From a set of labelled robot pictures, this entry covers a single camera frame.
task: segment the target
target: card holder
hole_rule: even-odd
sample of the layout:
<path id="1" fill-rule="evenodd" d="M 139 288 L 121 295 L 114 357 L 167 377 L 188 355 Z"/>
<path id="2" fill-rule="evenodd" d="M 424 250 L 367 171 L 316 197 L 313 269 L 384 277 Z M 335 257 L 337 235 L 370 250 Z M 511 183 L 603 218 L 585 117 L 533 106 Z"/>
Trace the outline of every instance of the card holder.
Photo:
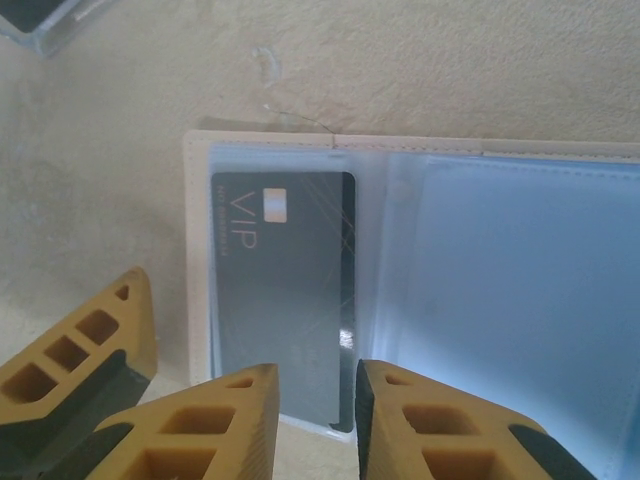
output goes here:
<path id="1" fill-rule="evenodd" d="M 596 477 L 640 476 L 638 165 L 224 143 L 208 165 L 353 175 L 348 362 L 388 360 L 513 408 Z M 349 385 L 331 388 L 344 408 Z M 318 418 L 290 420 L 349 438 Z"/>

